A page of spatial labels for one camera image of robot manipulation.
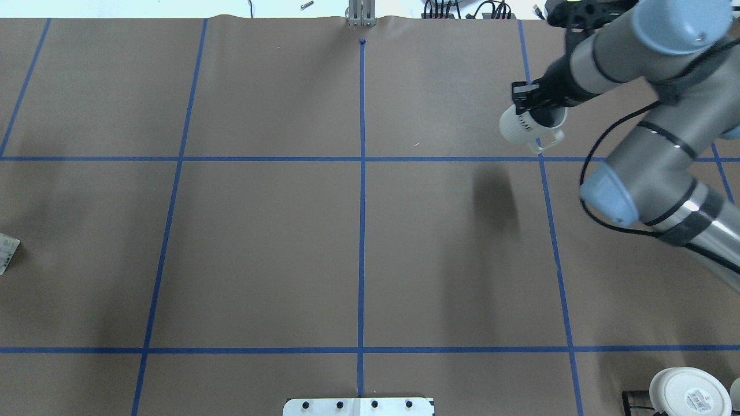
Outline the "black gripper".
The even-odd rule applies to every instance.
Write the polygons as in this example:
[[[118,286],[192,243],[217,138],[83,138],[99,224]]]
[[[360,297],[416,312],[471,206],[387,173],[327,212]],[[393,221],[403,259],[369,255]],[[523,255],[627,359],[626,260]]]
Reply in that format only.
[[[573,107],[585,102],[585,91],[574,79],[570,58],[563,56],[548,66],[533,83],[511,84],[511,100],[516,115],[540,108]]]

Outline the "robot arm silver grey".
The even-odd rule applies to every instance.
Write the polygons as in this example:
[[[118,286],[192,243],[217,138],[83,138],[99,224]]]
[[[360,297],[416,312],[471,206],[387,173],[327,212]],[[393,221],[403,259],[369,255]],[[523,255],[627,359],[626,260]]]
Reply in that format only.
[[[684,248],[738,290],[738,206],[688,166],[716,139],[738,139],[738,39],[730,1],[548,1],[565,53],[539,79],[511,84],[499,131],[541,154],[564,140],[567,111],[636,79],[656,101],[620,119],[640,121],[579,177],[584,212],[601,225]]]

